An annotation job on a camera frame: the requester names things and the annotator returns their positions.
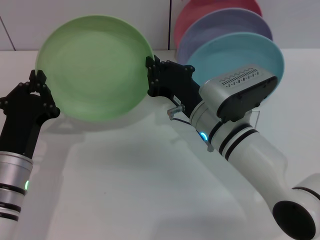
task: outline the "purple plate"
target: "purple plate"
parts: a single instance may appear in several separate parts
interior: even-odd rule
[[[225,8],[211,12],[185,32],[177,50],[179,64],[187,64],[192,54],[205,43],[222,35],[248,32],[273,39],[271,30],[263,18],[243,8]]]

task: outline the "blue indicator light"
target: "blue indicator light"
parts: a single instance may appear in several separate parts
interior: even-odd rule
[[[208,137],[204,132],[200,132],[200,135],[201,135],[203,140],[208,141]]]

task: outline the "white tile wall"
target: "white tile wall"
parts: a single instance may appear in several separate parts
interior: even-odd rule
[[[4,26],[0,22],[0,51],[13,50],[10,40],[7,36],[7,33],[4,29]]]
[[[280,48],[320,48],[319,0],[257,0]]]
[[[104,14],[135,26],[155,50],[168,48],[170,0],[0,0],[0,16],[17,50],[37,50],[65,22]]]

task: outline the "green indicator light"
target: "green indicator light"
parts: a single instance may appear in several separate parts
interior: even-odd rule
[[[25,185],[24,185],[25,190],[28,190],[28,185],[29,185],[29,180],[26,181],[26,183],[25,183]]]

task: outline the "robotic hand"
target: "robotic hand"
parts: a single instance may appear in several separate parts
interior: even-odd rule
[[[252,109],[276,88],[278,79],[248,65],[215,77],[202,87],[192,79],[194,67],[146,58],[148,94],[163,96],[183,112],[208,151],[217,149],[261,194],[279,227],[291,238],[320,235],[320,174],[290,188],[284,178],[286,157],[250,124]]]
[[[6,115],[0,135],[0,240],[12,239],[27,193],[40,128],[60,114],[46,79],[41,70],[37,75],[33,70],[30,82],[19,83],[8,96],[0,98],[0,109]]]

